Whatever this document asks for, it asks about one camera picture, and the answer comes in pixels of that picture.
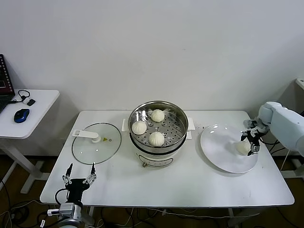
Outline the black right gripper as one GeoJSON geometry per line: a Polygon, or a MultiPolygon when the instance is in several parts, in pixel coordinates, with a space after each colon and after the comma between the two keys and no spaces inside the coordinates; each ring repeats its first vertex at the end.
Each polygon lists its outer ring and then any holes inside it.
{"type": "Polygon", "coordinates": [[[257,128],[247,129],[241,132],[240,141],[244,141],[246,138],[249,141],[247,156],[257,154],[260,150],[260,133],[257,128]]]}

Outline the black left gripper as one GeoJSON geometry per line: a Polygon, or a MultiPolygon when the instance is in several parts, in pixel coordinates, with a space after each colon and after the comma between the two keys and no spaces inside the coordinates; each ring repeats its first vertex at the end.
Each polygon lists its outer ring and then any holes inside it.
{"type": "Polygon", "coordinates": [[[89,185],[92,185],[96,180],[97,175],[95,171],[95,163],[93,162],[90,175],[86,179],[70,179],[73,164],[68,167],[65,175],[62,179],[66,185],[68,191],[67,203],[82,204],[83,192],[89,189],[89,185]]]}

